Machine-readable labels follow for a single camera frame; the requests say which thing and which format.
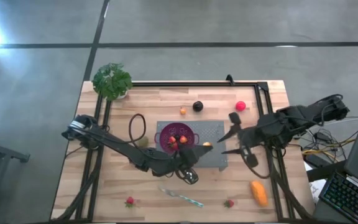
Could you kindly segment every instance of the red ball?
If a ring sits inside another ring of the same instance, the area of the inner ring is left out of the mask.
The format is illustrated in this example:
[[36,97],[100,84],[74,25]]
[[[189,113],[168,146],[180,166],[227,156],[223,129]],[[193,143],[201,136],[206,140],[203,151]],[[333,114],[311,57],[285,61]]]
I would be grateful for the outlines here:
[[246,109],[246,103],[244,103],[243,101],[238,101],[236,103],[236,110],[243,111],[245,109]]

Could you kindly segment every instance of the small orange fruit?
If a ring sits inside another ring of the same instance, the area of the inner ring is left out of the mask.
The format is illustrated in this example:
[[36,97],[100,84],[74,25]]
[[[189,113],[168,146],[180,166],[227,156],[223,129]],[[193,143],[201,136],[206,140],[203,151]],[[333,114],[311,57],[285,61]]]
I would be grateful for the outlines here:
[[185,108],[180,108],[180,114],[185,115],[186,114],[186,109]]

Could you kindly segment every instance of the black ball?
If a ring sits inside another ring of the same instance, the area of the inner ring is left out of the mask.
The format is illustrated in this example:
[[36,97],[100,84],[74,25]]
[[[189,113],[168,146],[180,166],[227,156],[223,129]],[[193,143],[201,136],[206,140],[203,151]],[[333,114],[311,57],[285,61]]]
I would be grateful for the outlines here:
[[201,110],[203,110],[204,105],[201,101],[197,101],[196,103],[193,103],[193,110],[195,112],[200,112]]

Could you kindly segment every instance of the yellow fruit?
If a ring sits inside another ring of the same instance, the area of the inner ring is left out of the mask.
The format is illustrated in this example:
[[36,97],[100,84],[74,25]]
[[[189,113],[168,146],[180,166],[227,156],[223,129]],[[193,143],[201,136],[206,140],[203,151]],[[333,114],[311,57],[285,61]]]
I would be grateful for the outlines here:
[[252,181],[251,183],[252,194],[254,195],[255,200],[262,207],[267,207],[269,205],[267,201],[267,195],[265,187],[262,183],[257,180]]
[[180,114],[182,114],[182,115],[186,114],[186,109],[180,108]]

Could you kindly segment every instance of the plant pot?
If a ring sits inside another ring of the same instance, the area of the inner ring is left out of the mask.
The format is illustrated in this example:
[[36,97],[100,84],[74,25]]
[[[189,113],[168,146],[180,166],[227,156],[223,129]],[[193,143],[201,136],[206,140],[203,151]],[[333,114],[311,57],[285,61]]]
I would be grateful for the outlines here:
[[125,94],[123,94],[122,96],[118,96],[118,97],[117,97],[117,100],[124,99],[124,98],[125,98],[125,96],[127,96],[127,94],[128,94],[128,90],[127,90],[127,91],[125,91]]

